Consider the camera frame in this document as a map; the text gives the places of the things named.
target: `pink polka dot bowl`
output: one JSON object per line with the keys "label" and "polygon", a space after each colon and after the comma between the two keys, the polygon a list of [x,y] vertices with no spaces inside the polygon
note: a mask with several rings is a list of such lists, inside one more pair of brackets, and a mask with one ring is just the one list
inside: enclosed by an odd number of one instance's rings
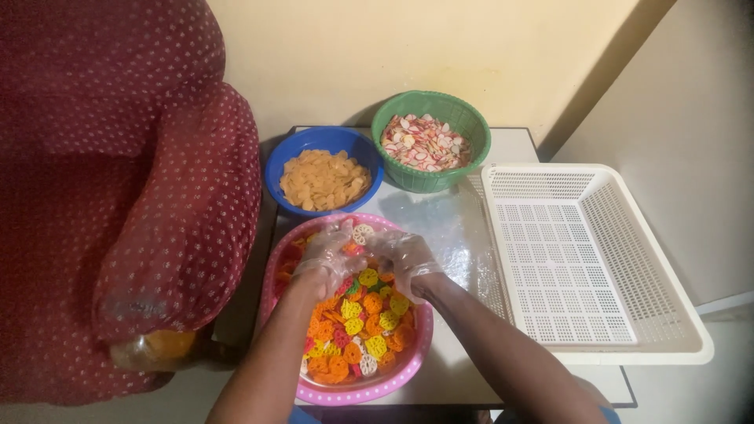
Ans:
{"label": "pink polka dot bowl", "polygon": [[[304,234],[311,234],[314,230],[322,229],[327,223],[341,221],[346,217],[356,217],[361,223],[368,223],[375,229],[400,229],[395,224],[371,214],[334,214],[309,220],[294,228],[281,239],[273,249],[265,268],[265,279],[262,285],[262,301],[260,303],[262,324],[267,322],[275,306],[274,297],[275,272],[283,259],[283,252],[292,241]],[[406,384],[416,374],[424,360],[432,341],[433,315],[429,303],[415,307],[416,340],[410,348],[402,352],[402,361],[390,373],[377,375],[360,382],[347,385],[324,385],[315,383],[305,374],[299,377],[296,397],[304,402],[322,406],[343,406],[371,401],[389,395]]]}

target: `white plastic tray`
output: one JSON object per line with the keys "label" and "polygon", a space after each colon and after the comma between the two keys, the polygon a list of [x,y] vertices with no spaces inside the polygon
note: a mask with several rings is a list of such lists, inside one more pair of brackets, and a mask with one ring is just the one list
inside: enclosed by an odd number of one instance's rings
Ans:
{"label": "white plastic tray", "polygon": [[566,364],[703,364],[714,352],[621,176],[603,165],[482,170],[515,325]]}

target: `wall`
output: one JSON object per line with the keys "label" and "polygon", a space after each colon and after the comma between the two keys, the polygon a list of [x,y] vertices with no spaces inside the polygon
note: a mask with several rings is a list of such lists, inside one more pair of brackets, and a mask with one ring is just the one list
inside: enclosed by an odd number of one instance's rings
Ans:
{"label": "wall", "polygon": [[678,0],[556,154],[623,175],[695,305],[754,289],[754,11]]}
{"label": "wall", "polygon": [[263,139],[295,124],[368,125],[376,103],[422,89],[468,101],[491,126],[529,127],[536,143],[638,2],[209,0],[225,80]]}

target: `table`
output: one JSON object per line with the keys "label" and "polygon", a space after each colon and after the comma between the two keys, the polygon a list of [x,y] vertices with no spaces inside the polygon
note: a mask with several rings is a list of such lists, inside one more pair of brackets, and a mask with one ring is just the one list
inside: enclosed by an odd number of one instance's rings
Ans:
{"label": "table", "polygon": [[[307,127],[295,127],[301,131]],[[368,137],[369,128],[356,128]],[[492,128],[492,146],[485,164],[501,162],[539,162],[531,134],[527,128]],[[408,196],[419,201],[435,193],[422,195],[407,193],[387,181],[377,193],[357,212],[384,216],[380,201],[388,196]],[[303,222],[301,217],[278,214],[271,246],[275,246],[285,234]],[[375,405],[455,405],[474,409],[503,409],[500,398],[492,391],[479,371],[471,363],[461,343],[447,323],[434,311],[434,336],[428,356],[419,372],[401,389],[382,398],[368,401],[362,406]],[[576,376],[594,384],[614,407],[638,407],[622,367],[600,365],[567,366]],[[296,399],[296,404],[306,405]]]}

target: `plastic glove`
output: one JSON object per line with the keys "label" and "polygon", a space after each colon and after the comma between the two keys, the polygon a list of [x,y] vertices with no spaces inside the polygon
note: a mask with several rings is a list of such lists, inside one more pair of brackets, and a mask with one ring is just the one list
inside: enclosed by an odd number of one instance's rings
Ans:
{"label": "plastic glove", "polygon": [[310,269],[323,271],[324,285],[319,292],[320,300],[335,296],[336,290],[343,284],[343,278],[366,268],[366,258],[347,257],[343,253],[343,246],[351,240],[353,223],[348,220],[342,228],[338,227],[337,223],[333,223],[317,234],[293,271],[293,277]]}
{"label": "plastic glove", "polygon": [[391,230],[376,232],[366,239],[366,249],[377,257],[393,263],[395,284],[399,292],[416,304],[425,302],[412,290],[411,279],[419,275],[443,272],[423,237]]}

